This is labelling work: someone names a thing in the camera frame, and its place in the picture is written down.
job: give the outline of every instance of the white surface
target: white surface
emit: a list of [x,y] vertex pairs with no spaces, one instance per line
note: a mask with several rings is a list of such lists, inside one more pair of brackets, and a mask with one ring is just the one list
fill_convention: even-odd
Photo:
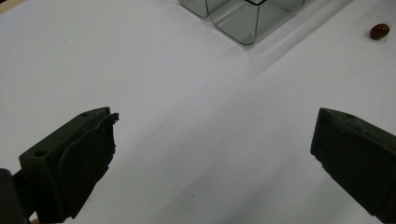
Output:
[[348,3],[248,48],[177,0],[23,3],[0,15],[0,166],[109,105],[117,154],[66,223],[379,223],[309,153],[320,107],[396,133],[396,35],[367,36],[396,1]]

